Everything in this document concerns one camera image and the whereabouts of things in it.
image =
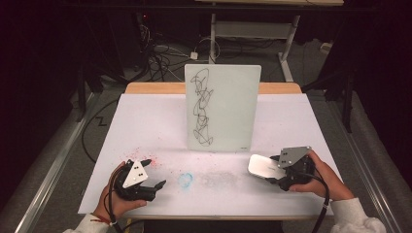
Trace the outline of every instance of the gray floor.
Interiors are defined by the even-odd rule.
[[[299,85],[305,85],[317,78],[326,59],[326,55],[319,51],[321,44],[315,40],[303,46],[292,46],[288,62],[293,79]],[[283,82],[277,58],[277,52],[283,49],[283,45],[283,42],[276,41],[265,49],[244,50],[235,58],[227,57],[238,53],[239,50],[232,49],[229,52],[228,48],[233,48],[233,45],[221,45],[222,53],[218,57],[218,63],[259,64],[262,66],[263,82]],[[189,54],[193,51],[193,48],[186,48],[180,44],[169,46],[174,49],[169,52]],[[176,56],[170,56],[170,59],[173,59],[173,62],[185,60],[184,57]],[[207,55],[200,54],[199,60],[201,59],[207,59]],[[177,66],[169,67],[169,71],[175,68]],[[126,71],[129,76],[134,73],[132,70]],[[149,79],[150,77],[146,76],[139,82]],[[183,80],[183,69],[167,73],[165,79],[169,82]],[[101,94],[90,94],[89,112],[86,117],[93,116],[124,92],[124,86],[113,83],[107,77],[103,77],[102,82],[104,91]],[[340,122],[339,101],[327,102],[321,90],[310,91],[308,97],[342,179],[360,198],[366,213],[381,218],[388,232],[409,232],[409,229],[412,229],[411,190],[379,141],[357,94],[354,93],[351,117],[353,133],[351,134],[346,133]],[[94,158],[97,158],[100,152],[115,110],[116,104],[109,105],[99,114],[104,120],[100,126],[99,122],[94,120],[86,128],[86,149]],[[30,209],[31,212],[24,221],[30,223],[26,228],[28,232],[63,232],[67,228],[75,228],[82,219],[77,214],[77,210],[94,164],[86,156],[81,136],[76,133],[76,130],[84,127],[86,123],[86,120],[76,122],[78,113],[79,111],[74,108],[73,113],[61,125],[27,172],[15,195],[1,213],[0,232],[15,232],[33,203],[36,205]],[[55,185],[42,186],[48,173],[55,172],[53,168],[56,164],[63,166],[51,180],[51,184],[55,182]],[[33,198],[39,191],[49,195],[43,201],[36,201]],[[295,233],[310,232],[314,223],[315,220],[285,221],[284,230]],[[332,218],[325,219],[319,232],[328,232],[332,224]],[[130,232],[139,231],[139,226],[130,230]]]

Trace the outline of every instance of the black scribble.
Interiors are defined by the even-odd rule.
[[[209,136],[209,118],[206,114],[206,107],[209,104],[213,89],[208,90],[207,83],[209,80],[209,69],[203,69],[191,78],[190,82],[196,85],[195,93],[199,97],[197,100],[193,114],[197,116],[196,127],[193,130],[194,137],[204,147],[209,147],[213,143],[213,137]]]

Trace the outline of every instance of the gray carpet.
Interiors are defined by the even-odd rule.
[[[227,51],[218,58],[218,63],[260,64],[263,82],[283,82],[276,57],[277,51],[282,50],[282,45],[283,43],[276,42],[267,49],[245,51],[235,58],[224,58],[230,56],[230,52]],[[304,85],[317,78],[326,59],[326,56],[319,52],[320,45],[320,42],[314,41],[304,46],[292,46],[288,62],[296,83]],[[180,45],[174,45],[174,48],[186,54],[191,51]],[[182,58],[173,59],[174,62],[182,60]],[[149,79],[150,77],[146,76],[140,81]],[[183,69],[174,71],[173,75],[168,73],[165,79],[169,82],[178,82],[179,79],[183,79]],[[124,91],[123,86],[113,83],[108,78],[103,77],[102,82],[104,91],[96,97],[96,104],[89,106],[89,116],[93,116],[108,103],[118,99]],[[412,218],[410,214],[412,210],[411,190],[379,141],[356,93],[354,93],[351,117],[352,134],[345,132],[337,116],[341,109],[339,101],[327,102],[323,92],[319,90],[310,91],[308,96],[342,179],[360,198],[366,213],[369,216],[381,218],[387,227],[389,226],[389,232],[408,232],[412,229],[409,220]],[[74,106],[76,106],[76,96],[74,96]],[[98,115],[103,117],[102,121],[94,118],[86,128],[85,145],[93,159],[96,159],[100,152],[115,110],[116,103],[110,104]],[[72,115],[68,117],[26,174],[16,194],[0,216],[0,232],[15,232],[17,229],[56,155],[71,135],[77,114],[78,110],[74,109]],[[67,163],[62,168],[58,183],[52,190],[46,206],[39,210],[38,218],[32,224],[33,232],[63,232],[67,228],[75,228],[82,219],[82,216],[77,214],[77,210],[94,164],[86,156],[81,139],[79,137],[68,152]],[[372,179],[364,174],[365,168],[359,165],[359,156],[368,165],[366,173],[370,174]],[[378,200],[375,198],[377,191],[383,195],[383,197],[382,195],[378,197]],[[377,201],[382,200],[386,204],[384,211],[377,208]],[[315,220],[284,221],[283,228],[285,232],[311,232],[314,224]],[[332,218],[325,219],[319,232],[329,232],[332,224]],[[130,232],[140,231],[141,225],[137,225]]]

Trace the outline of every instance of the small whiteboard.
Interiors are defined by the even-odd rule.
[[[185,66],[189,150],[250,150],[260,72],[259,65]]]

